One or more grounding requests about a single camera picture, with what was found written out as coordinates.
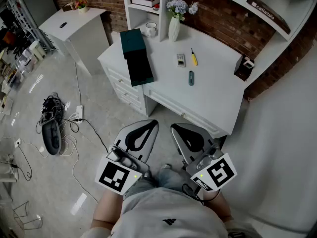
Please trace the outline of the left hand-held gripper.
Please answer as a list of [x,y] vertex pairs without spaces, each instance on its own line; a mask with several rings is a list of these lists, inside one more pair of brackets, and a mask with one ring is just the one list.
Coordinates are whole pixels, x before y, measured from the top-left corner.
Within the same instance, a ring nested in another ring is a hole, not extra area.
[[147,160],[159,131],[155,119],[138,121],[124,127],[101,158],[95,182],[124,195],[149,171]]

